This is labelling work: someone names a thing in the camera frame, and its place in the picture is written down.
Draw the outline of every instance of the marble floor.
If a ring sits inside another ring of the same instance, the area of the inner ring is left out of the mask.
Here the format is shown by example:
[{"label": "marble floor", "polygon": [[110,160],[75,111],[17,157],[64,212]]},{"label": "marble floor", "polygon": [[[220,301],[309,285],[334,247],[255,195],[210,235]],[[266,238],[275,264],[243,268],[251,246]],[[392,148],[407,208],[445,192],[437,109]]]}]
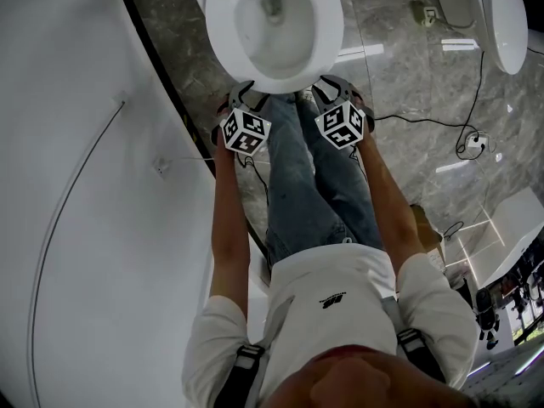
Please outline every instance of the marble floor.
[{"label": "marble floor", "polygon": [[[134,1],[178,94],[208,141],[217,124],[215,110],[234,81],[215,58],[203,13],[196,0]],[[440,24],[418,25],[410,1],[342,0],[343,49],[362,48],[365,57],[337,63],[331,72],[350,80],[376,116],[464,122],[479,85],[482,52],[446,51],[442,40],[463,36]],[[438,0],[423,1],[439,7]],[[375,137],[395,180],[441,232],[456,221],[471,225],[484,220],[482,206],[492,214],[500,201],[526,186],[544,201],[544,56],[528,52],[516,76],[502,73],[485,56],[482,74],[471,123],[489,134],[490,149],[478,161],[437,173],[438,167],[459,162],[459,129],[396,118],[377,122]],[[268,180],[268,154],[256,160]],[[238,175],[246,215],[264,238],[263,187],[249,168],[240,167]],[[464,258],[458,239],[470,252],[483,228],[465,230],[446,243],[446,265]],[[466,272],[461,262],[450,266],[447,275]]]}]

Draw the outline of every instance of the jeans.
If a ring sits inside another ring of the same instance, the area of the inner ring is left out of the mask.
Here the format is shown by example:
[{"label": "jeans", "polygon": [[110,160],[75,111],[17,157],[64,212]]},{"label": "jeans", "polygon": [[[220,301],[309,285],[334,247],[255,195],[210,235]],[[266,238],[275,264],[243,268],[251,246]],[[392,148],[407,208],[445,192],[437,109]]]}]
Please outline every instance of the jeans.
[{"label": "jeans", "polygon": [[[355,242],[383,249],[370,190],[351,147],[321,136],[315,105],[272,95],[262,117],[269,135],[269,265],[305,249]],[[306,151],[314,158],[315,175]]]}]

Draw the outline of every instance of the white wall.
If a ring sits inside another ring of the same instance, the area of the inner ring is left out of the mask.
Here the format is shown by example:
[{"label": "white wall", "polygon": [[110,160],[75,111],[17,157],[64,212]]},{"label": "white wall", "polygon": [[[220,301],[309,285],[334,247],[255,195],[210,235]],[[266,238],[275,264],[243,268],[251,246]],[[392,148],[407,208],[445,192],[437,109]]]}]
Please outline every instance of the white wall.
[{"label": "white wall", "polygon": [[42,408],[183,406],[184,345],[209,282],[213,178],[198,161],[165,180],[151,169],[157,153],[196,149],[120,0],[0,0],[0,31],[0,390],[33,406],[28,329],[44,237],[124,97],[44,266],[37,391]]}]

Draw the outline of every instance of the white t-shirt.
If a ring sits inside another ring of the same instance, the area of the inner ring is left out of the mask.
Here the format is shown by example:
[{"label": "white t-shirt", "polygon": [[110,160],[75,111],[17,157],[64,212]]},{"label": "white t-shirt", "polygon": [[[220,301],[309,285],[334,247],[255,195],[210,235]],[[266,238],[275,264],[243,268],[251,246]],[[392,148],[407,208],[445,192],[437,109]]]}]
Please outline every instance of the white t-shirt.
[{"label": "white t-shirt", "polygon": [[[404,263],[397,288],[403,321],[425,334],[447,382],[461,387],[478,341],[473,311],[426,254]],[[277,263],[265,335],[277,308],[290,297],[294,300],[271,345],[260,399],[266,400],[286,377],[331,348],[358,344],[396,354],[393,324],[381,304],[394,292],[387,253],[368,246],[321,246]],[[226,297],[210,297],[195,318],[185,351],[182,383],[193,406],[213,406],[243,344],[248,344],[247,323],[240,308]]]}]

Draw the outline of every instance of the backpack strap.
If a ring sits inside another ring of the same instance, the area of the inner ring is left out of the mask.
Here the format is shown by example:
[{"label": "backpack strap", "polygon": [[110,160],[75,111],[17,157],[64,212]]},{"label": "backpack strap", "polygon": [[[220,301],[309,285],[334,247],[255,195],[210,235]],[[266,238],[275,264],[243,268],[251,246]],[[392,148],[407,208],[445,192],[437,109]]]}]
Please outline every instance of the backpack strap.
[{"label": "backpack strap", "polygon": [[264,373],[269,363],[267,351],[283,327],[294,296],[289,297],[266,321],[265,337],[258,344],[241,346],[235,363],[213,408],[254,408],[263,385]]},{"label": "backpack strap", "polygon": [[445,383],[444,373],[440,369],[438,361],[434,358],[431,349],[425,342],[421,331],[406,328],[400,317],[399,303],[390,296],[382,300],[383,310],[393,322],[394,331],[397,334],[397,356],[406,358],[420,371],[430,377]]},{"label": "backpack strap", "polygon": [[221,392],[215,399],[214,408],[243,408],[257,376],[265,349],[260,346],[241,346],[236,361]]}]

